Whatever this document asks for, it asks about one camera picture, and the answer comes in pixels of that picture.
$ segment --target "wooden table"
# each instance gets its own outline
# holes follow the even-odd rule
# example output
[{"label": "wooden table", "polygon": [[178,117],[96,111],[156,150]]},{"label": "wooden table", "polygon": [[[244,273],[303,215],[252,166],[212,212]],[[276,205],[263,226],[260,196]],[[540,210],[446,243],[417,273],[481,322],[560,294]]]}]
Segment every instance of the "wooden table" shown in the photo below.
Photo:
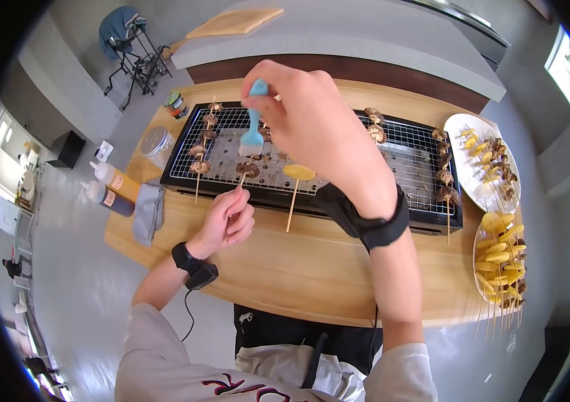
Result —
[{"label": "wooden table", "polygon": [[[446,119],[466,110],[420,94],[381,85],[336,80],[355,109],[382,113],[443,127]],[[187,105],[238,101],[241,80],[208,82],[178,88]],[[147,127],[163,125],[177,138],[186,118],[175,120],[159,108]],[[138,182],[156,178],[160,169],[140,154],[139,144],[127,174]],[[423,324],[444,326],[477,320],[481,295],[473,279],[472,248],[482,217],[462,195],[464,228],[444,236],[413,234],[423,273]],[[211,200],[165,191],[165,222],[150,248],[133,240],[133,217],[112,213],[104,241],[120,253],[152,268],[171,248],[190,239],[202,226]],[[294,215],[285,233],[286,212],[257,208],[253,234],[243,243],[211,256],[220,277],[201,291],[233,303],[289,317],[348,326],[371,326],[374,297],[368,254],[358,239],[333,221]]]}]

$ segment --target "left hand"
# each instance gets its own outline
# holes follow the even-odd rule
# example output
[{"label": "left hand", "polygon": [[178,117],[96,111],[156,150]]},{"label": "left hand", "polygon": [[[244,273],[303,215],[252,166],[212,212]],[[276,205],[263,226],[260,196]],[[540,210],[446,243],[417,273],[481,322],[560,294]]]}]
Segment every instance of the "left hand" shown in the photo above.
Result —
[{"label": "left hand", "polygon": [[254,207],[249,205],[249,191],[238,187],[219,194],[207,211],[205,224],[186,247],[199,260],[245,240],[254,227]]}]

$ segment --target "black cable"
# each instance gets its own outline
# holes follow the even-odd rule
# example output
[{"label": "black cable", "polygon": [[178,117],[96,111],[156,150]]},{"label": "black cable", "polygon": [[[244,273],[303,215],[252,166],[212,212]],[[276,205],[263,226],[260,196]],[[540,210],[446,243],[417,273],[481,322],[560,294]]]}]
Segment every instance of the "black cable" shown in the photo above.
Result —
[{"label": "black cable", "polygon": [[189,296],[189,294],[192,292],[193,289],[190,289],[186,294],[185,294],[185,309],[187,309],[187,312],[189,313],[189,316],[191,317],[191,328],[189,328],[189,332],[185,335],[184,338],[182,338],[180,340],[180,342],[184,342],[185,339],[187,339],[187,336],[189,336],[189,334],[191,334],[191,330],[194,328],[194,324],[196,323],[196,320],[194,319],[194,316],[191,314],[191,311],[189,310],[189,306],[187,305],[187,296]]},{"label": "black cable", "polygon": [[374,347],[374,337],[376,336],[376,320],[379,317],[379,306],[376,306],[374,309],[374,328],[372,328],[372,340],[370,341],[370,371],[372,371],[372,361],[374,360],[374,353],[372,352],[372,348]]}]

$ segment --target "grill tray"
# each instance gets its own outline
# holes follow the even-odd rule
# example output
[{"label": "grill tray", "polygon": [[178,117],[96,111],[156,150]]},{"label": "grill tray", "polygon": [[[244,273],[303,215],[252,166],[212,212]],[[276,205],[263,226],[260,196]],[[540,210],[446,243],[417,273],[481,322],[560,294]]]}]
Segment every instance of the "grill tray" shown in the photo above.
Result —
[{"label": "grill tray", "polygon": [[[224,102],[224,109],[214,112],[218,117],[212,128],[218,137],[207,141],[205,160],[211,164],[211,170],[200,177],[199,196],[215,197],[232,190],[241,179],[235,166],[248,158],[237,154],[240,137],[250,125],[247,109],[239,102]],[[362,111],[354,111],[365,126],[370,120]],[[206,128],[202,121],[209,113],[207,104],[198,104],[193,108],[185,124],[169,163],[160,180],[169,189],[185,194],[194,194],[196,174],[189,172],[189,166],[195,160],[187,155],[188,150],[200,142],[200,132]],[[437,171],[437,142],[431,137],[433,127],[417,124],[384,115],[385,122],[380,123],[387,139],[379,144],[379,149],[387,154],[388,166],[394,171],[397,183],[402,187],[410,207],[410,228],[427,234],[445,234],[446,205],[437,203],[435,193],[440,187],[434,180]],[[263,145],[263,158],[255,161],[261,173],[254,179],[245,178],[243,186],[250,189],[253,205],[289,210],[295,181],[282,173],[285,165],[296,163],[271,143]],[[455,178],[454,187],[459,191],[454,162],[450,162],[450,171]],[[317,176],[310,181],[298,184],[297,200],[294,211],[307,215],[327,217],[314,202],[316,189],[327,181]],[[451,231],[462,227],[461,208],[450,205]]]}]

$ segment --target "sauce bottle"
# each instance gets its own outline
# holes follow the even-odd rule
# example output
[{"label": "sauce bottle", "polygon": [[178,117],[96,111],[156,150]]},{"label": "sauce bottle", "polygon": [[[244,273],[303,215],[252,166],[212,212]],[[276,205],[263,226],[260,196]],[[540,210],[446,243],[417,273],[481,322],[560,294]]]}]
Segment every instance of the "sauce bottle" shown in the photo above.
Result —
[{"label": "sauce bottle", "polygon": [[121,196],[112,189],[95,180],[88,183],[81,182],[84,187],[86,196],[89,197],[94,203],[105,206],[113,212],[120,215],[129,217],[135,210],[135,203],[128,198]]},{"label": "sauce bottle", "polygon": [[112,164],[106,162],[89,162],[95,169],[95,176],[100,183],[105,184],[109,189],[115,190],[121,196],[127,197],[134,203],[138,198],[140,185],[126,174],[120,172]]}]

